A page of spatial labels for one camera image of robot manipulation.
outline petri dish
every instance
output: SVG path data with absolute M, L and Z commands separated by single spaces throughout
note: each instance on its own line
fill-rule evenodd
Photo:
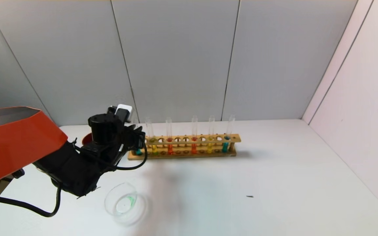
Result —
M 137 201 L 137 191 L 128 182 L 114 187 L 105 198 L 105 209 L 112 216 L 123 216 L 132 211 Z
M 146 200 L 138 195 L 132 184 L 124 182 L 109 191 L 105 198 L 105 210 L 116 223 L 131 225 L 144 218 Z

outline red liquid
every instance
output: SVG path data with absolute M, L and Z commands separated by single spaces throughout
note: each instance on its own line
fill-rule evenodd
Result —
M 196 141 L 197 137 L 192 137 L 192 141 Z M 192 154 L 196 154 L 196 144 L 192 144 Z
M 172 142 L 173 139 L 172 138 L 168 138 L 167 139 L 167 142 Z M 167 145 L 167 154 L 169 155 L 173 155 L 173 145 Z

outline glass test tube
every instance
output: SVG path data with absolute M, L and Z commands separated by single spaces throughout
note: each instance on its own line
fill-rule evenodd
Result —
M 171 132 L 171 118 L 167 117 L 165 120 L 166 128 L 167 128 L 167 142 L 172 142 L 173 141 L 173 135 Z M 169 144 L 167 145 L 167 154 L 172 155 L 173 154 L 173 145 Z
M 151 120 L 149 117 L 145 118 L 145 124 L 147 125 L 147 131 L 148 131 L 148 141 L 149 142 L 155 142 L 156 141 L 156 136 L 154 135 L 154 130 L 153 130 L 153 124 L 151 123 Z M 158 155 L 157 151 L 157 145 L 151 145 L 152 152 L 154 155 Z
M 215 117 L 212 115 L 210 116 L 210 119 L 209 119 L 209 130 L 208 130 L 208 140 L 209 141 L 213 141 L 214 140 L 214 122 L 215 122 Z M 207 144 L 207 153 L 212 153 L 213 152 L 213 144 L 212 143 L 208 143 Z
M 135 117 L 135 118 L 132 120 L 132 124 L 135 125 L 135 128 L 138 127 L 138 123 L 139 123 L 139 121 L 138 121 L 138 117 Z M 138 156 L 141 156 L 141 155 L 142 155 L 142 151 L 141 151 L 141 149 L 138 148 L 138 149 L 135 151 L 135 154 L 138 155 Z
M 192 140 L 196 141 L 198 139 L 198 117 L 196 115 L 192 116 Z M 192 154 L 196 154 L 196 143 L 192 144 Z
M 228 119 L 228 124 L 227 124 L 227 132 L 225 133 L 225 136 L 224 136 L 225 140 L 231 139 L 230 136 L 233 132 L 233 125 L 234 125 L 235 120 L 236 118 L 234 117 L 234 115 L 230 115 L 230 118 Z M 228 143 L 223 143 L 222 152 L 227 152 L 227 149 L 228 149 Z

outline white table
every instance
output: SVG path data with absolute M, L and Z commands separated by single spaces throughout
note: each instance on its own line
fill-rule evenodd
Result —
M 225 126 L 216 122 L 216 133 Z M 70 141 L 90 131 L 61 129 Z M 154 129 L 165 134 L 165 124 Z M 190 123 L 173 124 L 174 134 L 190 130 Z M 199 133 L 206 130 L 207 123 L 199 123 Z M 86 197 L 63 192 L 52 218 L 0 203 L 0 235 L 378 236 L 378 200 L 306 123 L 236 121 L 234 133 L 242 138 L 237 157 L 149 160 L 137 170 L 106 173 L 101 188 Z M 124 158 L 120 166 L 138 162 Z M 49 177 L 33 165 L 24 170 L 2 197 L 52 211 L 56 188 Z M 128 227 L 116 224 L 103 205 L 124 181 L 151 209 L 145 221 Z

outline test tube rack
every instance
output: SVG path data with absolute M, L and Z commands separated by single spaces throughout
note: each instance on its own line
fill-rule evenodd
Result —
M 172 142 L 167 142 L 165 136 L 145 137 L 149 159 L 173 159 L 173 158 L 198 158 L 198 157 L 235 157 L 237 155 L 234 143 L 241 142 L 240 136 L 236 133 L 227 136 L 226 134 L 197 135 L 195 141 L 193 136 L 181 135 L 172 136 Z M 207 144 L 212 144 L 212 152 L 208 153 Z M 229 143 L 227 152 L 222 151 L 224 143 Z M 196 154 L 192 153 L 192 144 L 197 145 Z M 153 154 L 152 147 L 157 146 L 157 154 Z M 168 145 L 173 145 L 173 154 L 168 154 Z M 128 160 L 142 160 L 145 152 L 137 155 L 131 151 Z

